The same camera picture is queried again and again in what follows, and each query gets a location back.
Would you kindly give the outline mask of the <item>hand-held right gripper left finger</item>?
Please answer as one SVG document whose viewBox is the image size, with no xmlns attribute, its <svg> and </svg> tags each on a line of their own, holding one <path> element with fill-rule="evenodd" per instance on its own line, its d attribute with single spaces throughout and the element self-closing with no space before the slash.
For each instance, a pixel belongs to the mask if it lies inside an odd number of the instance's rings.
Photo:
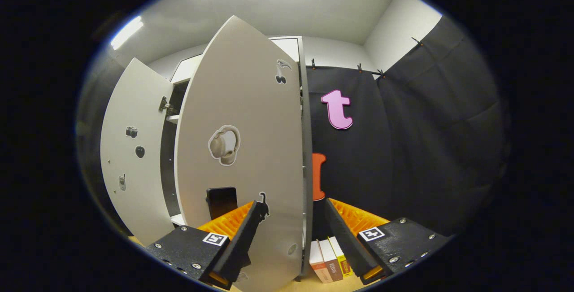
<svg viewBox="0 0 574 292">
<path fill-rule="evenodd" d="M 146 252 L 192 280 L 230 290 L 250 265 L 248 252 L 264 217 L 265 204 L 254 200 L 199 228 L 181 225 Z"/>
</svg>

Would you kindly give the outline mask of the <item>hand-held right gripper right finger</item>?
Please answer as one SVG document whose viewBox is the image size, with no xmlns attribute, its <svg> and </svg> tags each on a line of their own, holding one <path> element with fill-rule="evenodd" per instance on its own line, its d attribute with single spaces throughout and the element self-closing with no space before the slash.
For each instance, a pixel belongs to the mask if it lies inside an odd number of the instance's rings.
<svg viewBox="0 0 574 292">
<path fill-rule="evenodd" d="M 389 221 L 332 198 L 325 201 L 325 217 L 364 285 L 416 267 L 451 241 L 409 218 Z"/>
</svg>

